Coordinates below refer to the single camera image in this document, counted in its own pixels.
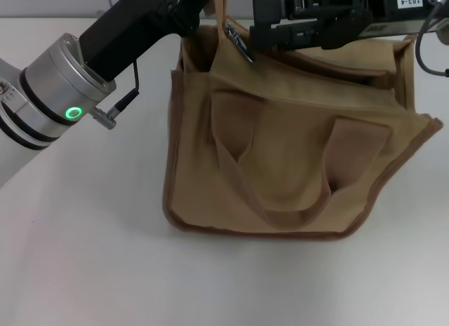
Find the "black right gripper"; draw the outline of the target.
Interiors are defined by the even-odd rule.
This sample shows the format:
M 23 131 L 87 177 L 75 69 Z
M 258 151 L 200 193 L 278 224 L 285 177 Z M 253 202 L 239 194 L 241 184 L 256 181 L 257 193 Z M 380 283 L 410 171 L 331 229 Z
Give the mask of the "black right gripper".
M 251 44 L 258 50 L 340 48 L 359 39 L 416 34 L 433 8 L 431 0 L 253 0 Z

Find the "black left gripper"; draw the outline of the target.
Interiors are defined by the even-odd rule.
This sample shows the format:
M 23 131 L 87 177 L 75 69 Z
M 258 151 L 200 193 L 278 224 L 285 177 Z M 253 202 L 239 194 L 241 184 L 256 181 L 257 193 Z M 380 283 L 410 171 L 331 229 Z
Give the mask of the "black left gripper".
M 193 34 L 208 2 L 119 0 L 80 36 L 83 61 L 102 79 L 113 81 L 163 37 Z

